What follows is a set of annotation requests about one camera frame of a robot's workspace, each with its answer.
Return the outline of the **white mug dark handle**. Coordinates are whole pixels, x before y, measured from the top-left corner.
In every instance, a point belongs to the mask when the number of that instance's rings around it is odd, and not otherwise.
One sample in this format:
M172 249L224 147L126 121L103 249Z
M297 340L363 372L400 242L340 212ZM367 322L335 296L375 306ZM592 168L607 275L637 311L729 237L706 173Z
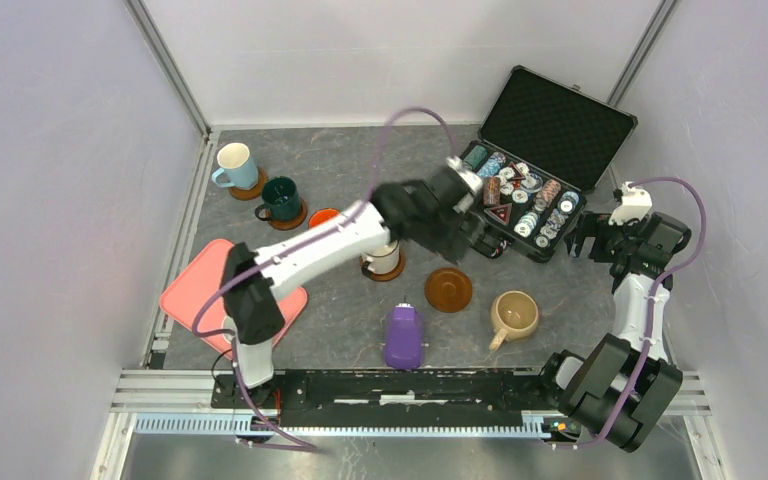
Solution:
M370 262L369 269L374 273L388 273L396 267L400 254L400 242L395 240L385 246L364 253L360 258L360 264L362 262Z

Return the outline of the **orange mug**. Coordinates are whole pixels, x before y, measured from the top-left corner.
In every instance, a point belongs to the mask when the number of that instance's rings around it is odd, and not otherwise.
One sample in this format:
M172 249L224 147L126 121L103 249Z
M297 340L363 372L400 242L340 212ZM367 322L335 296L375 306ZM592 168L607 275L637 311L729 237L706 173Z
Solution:
M308 227L310 229L315 228L327 221L334 219L340 215L340 211L335 208L323 208L314 212L308 221Z

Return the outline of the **beige mug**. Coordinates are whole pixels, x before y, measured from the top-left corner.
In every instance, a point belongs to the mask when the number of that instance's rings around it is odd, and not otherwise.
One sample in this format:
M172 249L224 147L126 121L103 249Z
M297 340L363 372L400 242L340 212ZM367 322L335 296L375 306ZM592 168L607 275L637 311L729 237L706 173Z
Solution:
M504 342L526 339L539 325L540 309L532 296L522 291L507 291L496 297L490 308L494 336L489 344L491 351Z

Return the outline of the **dark green mug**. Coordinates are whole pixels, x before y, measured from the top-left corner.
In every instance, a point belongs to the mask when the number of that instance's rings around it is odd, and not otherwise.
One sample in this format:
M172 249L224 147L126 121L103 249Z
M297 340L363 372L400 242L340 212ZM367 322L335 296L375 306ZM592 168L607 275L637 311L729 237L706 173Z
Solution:
M261 221L290 222L302 212L296 183L284 176L270 179L261 192L262 203L255 209Z

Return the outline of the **light blue mug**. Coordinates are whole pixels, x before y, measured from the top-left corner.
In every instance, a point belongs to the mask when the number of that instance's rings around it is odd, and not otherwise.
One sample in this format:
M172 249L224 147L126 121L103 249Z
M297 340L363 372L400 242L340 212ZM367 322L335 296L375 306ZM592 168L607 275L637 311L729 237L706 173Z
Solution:
M244 143L229 143L216 155L218 168L211 181L220 188L251 190L259 181L259 170Z

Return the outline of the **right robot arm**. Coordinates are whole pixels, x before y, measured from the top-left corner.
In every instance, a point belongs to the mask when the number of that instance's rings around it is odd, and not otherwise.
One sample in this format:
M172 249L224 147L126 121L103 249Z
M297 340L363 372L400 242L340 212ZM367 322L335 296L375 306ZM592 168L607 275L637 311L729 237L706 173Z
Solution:
M662 213L613 225L607 213L585 213L565 244L572 256L609 265L615 319L582 357L553 354L537 382L540 400L621 450L636 451L676 396L682 372L663 347L663 313L673 287L668 264L692 238L683 222Z

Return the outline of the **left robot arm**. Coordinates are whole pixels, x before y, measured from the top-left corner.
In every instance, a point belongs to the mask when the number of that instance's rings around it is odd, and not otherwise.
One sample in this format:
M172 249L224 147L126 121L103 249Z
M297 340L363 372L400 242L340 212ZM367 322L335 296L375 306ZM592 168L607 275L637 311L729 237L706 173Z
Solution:
M273 397L273 339L284 324L279 301L319 275L397 240L458 263L471 246L462 225L482 189L482 179L452 158L426 179L376 186L368 199L289 240L257 250L235 245L218 292L235 324L238 397L255 408Z

